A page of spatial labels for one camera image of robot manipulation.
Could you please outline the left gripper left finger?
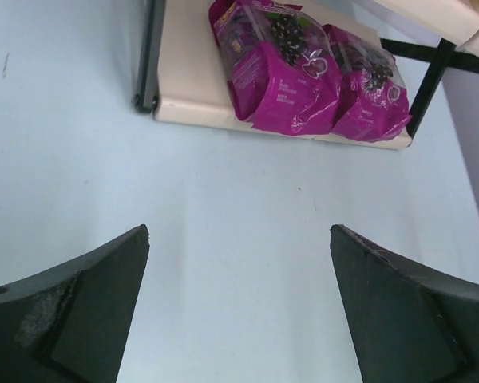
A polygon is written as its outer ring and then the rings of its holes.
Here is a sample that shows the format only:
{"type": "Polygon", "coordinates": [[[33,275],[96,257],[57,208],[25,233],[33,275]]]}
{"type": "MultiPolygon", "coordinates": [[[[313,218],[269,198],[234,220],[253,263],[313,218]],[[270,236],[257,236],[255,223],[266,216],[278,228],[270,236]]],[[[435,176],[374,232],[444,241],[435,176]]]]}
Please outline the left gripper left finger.
{"type": "Polygon", "coordinates": [[[0,286],[0,382],[115,382],[149,253],[145,225],[0,286]]]}

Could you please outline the purple grape candy bag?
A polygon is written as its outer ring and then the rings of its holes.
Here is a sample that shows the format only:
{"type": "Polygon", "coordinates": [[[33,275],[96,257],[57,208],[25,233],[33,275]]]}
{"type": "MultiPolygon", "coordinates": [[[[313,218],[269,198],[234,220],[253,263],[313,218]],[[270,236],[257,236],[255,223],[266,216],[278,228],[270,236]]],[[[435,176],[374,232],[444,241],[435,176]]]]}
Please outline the purple grape candy bag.
{"type": "Polygon", "coordinates": [[[394,57],[337,26],[326,24],[323,29],[342,73],[332,132],[369,143],[394,139],[411,119],[394,57]]]}
{"type": "Polygon", "coordinates": [[[331,132],[342,75],[324,29],[300,5],[214,1],[208,20],[237,119],[285,136],[331,132]]]}

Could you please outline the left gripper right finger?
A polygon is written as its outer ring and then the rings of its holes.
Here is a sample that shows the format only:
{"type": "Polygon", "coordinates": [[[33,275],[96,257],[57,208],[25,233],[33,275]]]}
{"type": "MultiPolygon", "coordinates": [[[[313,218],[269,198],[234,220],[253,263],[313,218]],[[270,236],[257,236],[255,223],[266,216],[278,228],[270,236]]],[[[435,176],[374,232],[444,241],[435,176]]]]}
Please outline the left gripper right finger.
{"type": "Polygon", "coordinates": [[[331,227],[331,258],[364,382],[479,382],[479,285],[331,227]]]}

